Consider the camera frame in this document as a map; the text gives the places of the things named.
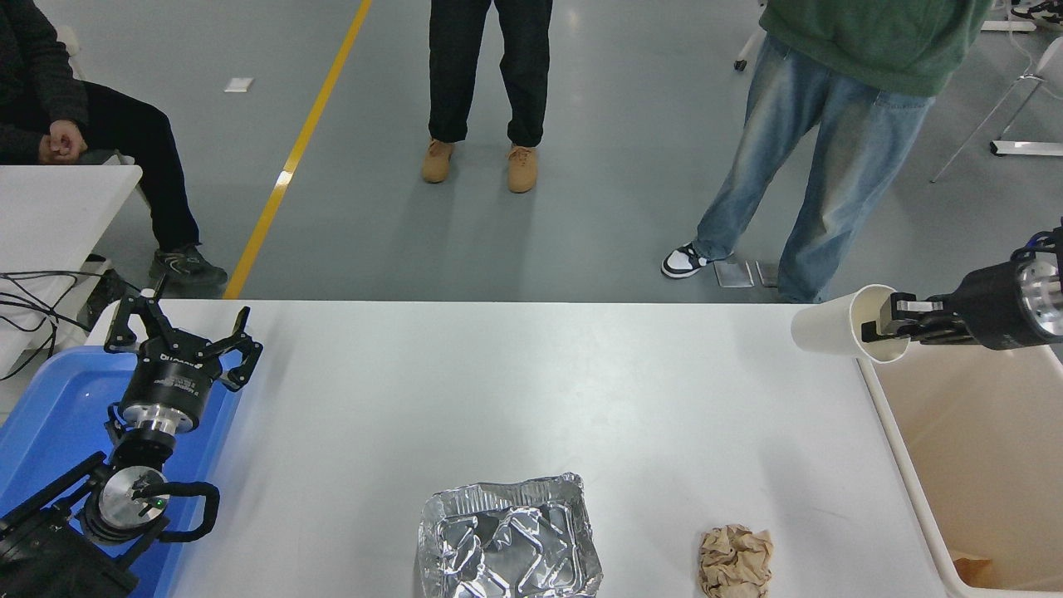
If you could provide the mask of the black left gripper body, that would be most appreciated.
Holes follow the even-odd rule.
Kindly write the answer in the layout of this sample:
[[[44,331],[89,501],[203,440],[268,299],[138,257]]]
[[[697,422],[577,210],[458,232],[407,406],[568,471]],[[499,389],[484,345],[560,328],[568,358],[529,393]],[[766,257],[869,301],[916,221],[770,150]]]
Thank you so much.
[[[220,359],[193,362],[166,352],[138,352],[138,363],[122,398],[122,413],[162,405],[186,416],[203,415],[210,387],[220,377]]]

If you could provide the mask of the person's left hand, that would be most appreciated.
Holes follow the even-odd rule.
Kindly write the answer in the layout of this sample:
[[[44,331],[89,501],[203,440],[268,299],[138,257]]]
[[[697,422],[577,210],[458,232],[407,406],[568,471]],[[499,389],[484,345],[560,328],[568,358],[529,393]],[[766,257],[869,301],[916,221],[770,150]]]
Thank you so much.
[[[56,159],[77,160],[87,151],[87,143],[75,121],[58,119],[50,125],[50,147]]]

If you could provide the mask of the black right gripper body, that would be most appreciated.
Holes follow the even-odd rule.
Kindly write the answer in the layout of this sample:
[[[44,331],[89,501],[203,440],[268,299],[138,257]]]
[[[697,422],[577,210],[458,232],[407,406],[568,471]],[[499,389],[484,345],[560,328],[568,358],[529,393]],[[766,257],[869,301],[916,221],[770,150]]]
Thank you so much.
[[[1020,304],[1020,274],[1027,261],[1007,261],[968,273],[954,289],[954,314],[969,336],[992,351],[1034,345],[1034,330]]]

